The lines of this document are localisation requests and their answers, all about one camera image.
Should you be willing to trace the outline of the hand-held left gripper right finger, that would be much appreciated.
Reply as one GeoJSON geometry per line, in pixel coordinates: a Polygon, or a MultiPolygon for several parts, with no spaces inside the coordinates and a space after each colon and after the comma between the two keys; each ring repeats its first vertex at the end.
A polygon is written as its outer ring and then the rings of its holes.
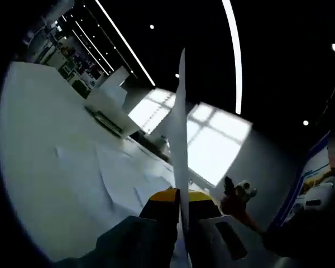
{"type": "Polygon", "coordinates": [[[214,200],[198,191],[189,192],[188,249],[192,267],[274,267],[277,260],[256,232],[222,215],[214,200]]]}

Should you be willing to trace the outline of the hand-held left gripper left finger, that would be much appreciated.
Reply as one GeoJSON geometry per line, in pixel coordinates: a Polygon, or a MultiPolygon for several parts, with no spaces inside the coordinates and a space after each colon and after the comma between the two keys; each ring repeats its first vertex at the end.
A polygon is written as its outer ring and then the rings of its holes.
{"type": "Polygon", "coordinates": [[[129,216],[98,237],[95,248],[56,267],[169,267],[178,237],[180,190],[153,194],[139,216],[129,216]]]}

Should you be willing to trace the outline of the person's right hand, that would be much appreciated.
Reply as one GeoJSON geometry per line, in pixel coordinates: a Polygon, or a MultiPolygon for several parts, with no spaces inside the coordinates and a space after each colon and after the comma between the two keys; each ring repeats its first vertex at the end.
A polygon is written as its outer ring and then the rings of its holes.
{"type": "Polygon", "coordinates": [[[223,214],[231,215],[240,222],[247,222],[249,219],[246,203],[235,192],[222,198],[220,209],[223,214]]]}

